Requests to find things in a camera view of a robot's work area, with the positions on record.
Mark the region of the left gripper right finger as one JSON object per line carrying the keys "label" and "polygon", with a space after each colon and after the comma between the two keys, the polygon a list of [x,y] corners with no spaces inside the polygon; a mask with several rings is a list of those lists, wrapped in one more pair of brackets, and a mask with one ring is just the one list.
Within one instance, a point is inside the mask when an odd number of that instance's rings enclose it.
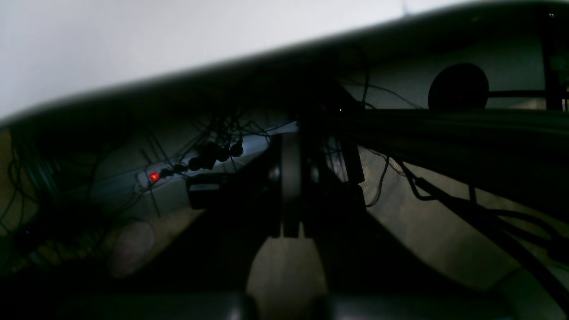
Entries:
{"label": "left gripper right finger", "polygon": [[294,134],[298,207],[291,221],[315,242],[329,294],[319,320],[512,320],[493,293],[460,286],[421,261],[367,211],[362,188],[329,169],[318,142]]}

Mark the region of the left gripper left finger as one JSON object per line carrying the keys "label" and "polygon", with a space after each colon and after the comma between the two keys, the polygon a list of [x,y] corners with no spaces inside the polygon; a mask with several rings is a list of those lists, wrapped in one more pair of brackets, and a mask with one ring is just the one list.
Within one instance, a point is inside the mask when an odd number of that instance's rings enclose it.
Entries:
{"label": "left gripper left finger", "polygon": [[146,319],[258,319],[246,293],[253,261],[281,234],[290,133],[231,175],[171,245],[138,273],[116,282],[124,306]]}

